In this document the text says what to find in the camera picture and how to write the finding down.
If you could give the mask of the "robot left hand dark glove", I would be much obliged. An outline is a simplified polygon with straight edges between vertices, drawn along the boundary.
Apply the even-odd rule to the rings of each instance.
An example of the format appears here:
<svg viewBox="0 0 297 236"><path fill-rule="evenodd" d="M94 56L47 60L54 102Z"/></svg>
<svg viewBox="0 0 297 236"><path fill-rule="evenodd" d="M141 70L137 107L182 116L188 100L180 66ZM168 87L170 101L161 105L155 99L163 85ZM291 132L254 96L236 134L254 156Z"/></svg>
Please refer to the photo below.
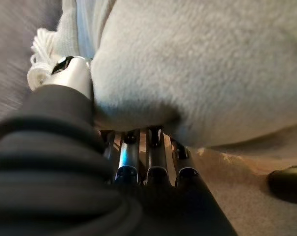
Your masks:
<svg viewBox="0 0 297 236"><path fill-rule="evenodd" d="M171 141L168 177L162 128L120 138L94 128L89 62L66 57L22 107L0 121L0 236L234 236L193 166Z"/></svg>

